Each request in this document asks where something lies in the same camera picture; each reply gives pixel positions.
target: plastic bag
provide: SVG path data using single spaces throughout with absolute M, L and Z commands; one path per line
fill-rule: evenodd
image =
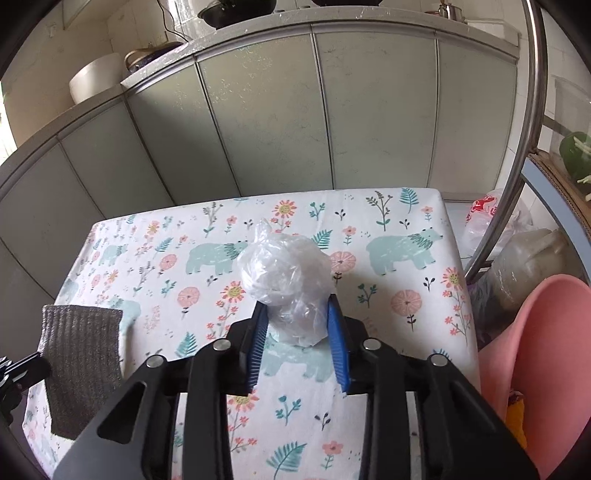
M 311 346 L 328 336 L 328 297 L 335 290 L 330 257 L 309 238 L 274 233 L 266 220 L 236 260 L 247 293 L 268 306 L 278 342 Z
M 464 227 L 464 233 L 462 235 L 462 253 L 470 255 L 474 254 L 480 240 L 484 236 L 484 232 L 486 232 L 486 229 L 496 212 L 496 206 L 499 203 L 502 194 L 503 189 L 496 189 L 472 203 L 470 212 L 466 217 L 466 226 Z M 513 210 L 513 214 L 509 218 L 491 256 L 494 258 L 501 253 L 503 247 L 516 233 L 528 232 L 533 229 L 534 226 L 530 211 L 522 200 L 518 200 L 515 210 Z

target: pink plastic tub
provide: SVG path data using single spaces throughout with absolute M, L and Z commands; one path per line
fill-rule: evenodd
M 524 394 L 527 453 L 546 479 L 591 418 L 591 288 L 569 275 L 544 280 L 479 363 L 499 417 L 510 388 Z

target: yellow object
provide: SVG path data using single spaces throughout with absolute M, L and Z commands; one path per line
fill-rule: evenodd
M 527 439 L 523 431 L 523 419 L 525 415 L 525 402 L 523 395 L 518 391 L 512 391 L 507 404 L 505 425 L 517 439 L 523 449 L 527 448 Z

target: green pepper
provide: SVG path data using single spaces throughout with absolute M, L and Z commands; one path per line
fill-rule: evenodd
M 559 152 L 574 181 L 591 175 L 591 137 L 586 133 L 573 132 L 564 137 L 560 142 Z

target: tablecloth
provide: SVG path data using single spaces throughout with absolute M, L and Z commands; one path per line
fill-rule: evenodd
M 439 352 L 477 387 L 469 296 L 437 190 L 333 190 L 243 197 L 106 220 L 93 226 L 56 304 L 123 310 L 124 376 L 155 353 L 172 360 L 250 317 L 235 268 L 254 225 L 306 235 L 330 256 L 345 315 L 405 355 Z M 259 383 L 227 401 L 236 479 L 356 479 L 364 395 L 341 393 L 326 339 L 312 348 L 267 337 Z M 174 440 L 181 478 L 184 403 Z M 71 441 L 50 432 L 44 384 L 30 389 L 23 429 L 51 475 Z

